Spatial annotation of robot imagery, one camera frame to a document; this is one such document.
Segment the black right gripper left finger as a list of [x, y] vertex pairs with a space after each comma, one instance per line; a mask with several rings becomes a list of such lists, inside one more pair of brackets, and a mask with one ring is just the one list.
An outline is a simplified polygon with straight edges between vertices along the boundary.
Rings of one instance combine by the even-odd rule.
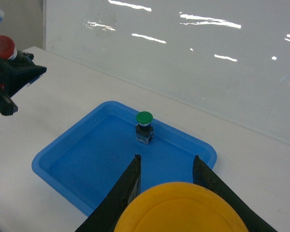
[[124, 210], [140, 192], [141, 156], [135, 155], [104, 200], [76, 230], [113, 232]]

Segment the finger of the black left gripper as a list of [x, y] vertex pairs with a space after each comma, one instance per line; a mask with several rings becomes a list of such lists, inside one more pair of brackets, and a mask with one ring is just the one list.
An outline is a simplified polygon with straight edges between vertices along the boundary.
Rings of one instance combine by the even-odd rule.
[[0, 58], [0, 113], [3, 116], [18, 111], [11, 97], [47, 71], [46, 67], [34, 64], [33, 59], [34, 55], [17, 55], [13, 60]]

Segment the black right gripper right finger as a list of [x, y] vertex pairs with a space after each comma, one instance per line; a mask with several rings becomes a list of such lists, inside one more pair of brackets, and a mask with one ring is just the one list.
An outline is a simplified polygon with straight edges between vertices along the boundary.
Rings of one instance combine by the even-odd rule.
[[207, 164], [196, 155], [192, 167], [193, 183], [202, 186], [225, 200], [239, 215], [250, 232], [275, 232], [270, 224], [257, 215], [227, 186]]

